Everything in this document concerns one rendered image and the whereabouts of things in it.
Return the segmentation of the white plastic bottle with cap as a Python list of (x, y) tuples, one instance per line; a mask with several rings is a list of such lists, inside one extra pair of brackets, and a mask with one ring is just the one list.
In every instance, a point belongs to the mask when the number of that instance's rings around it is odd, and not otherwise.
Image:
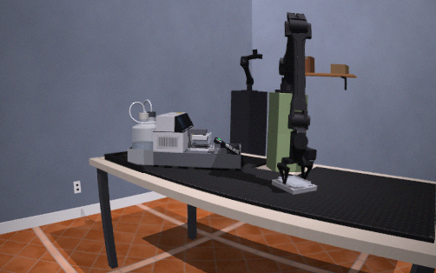
[[(139, 113), (141, 123), (147, 123), (149, 113)], [(137, 124), (132, 127), (132, 149), (153, 150), (153, 131), (156, 127), (151, 124)]]

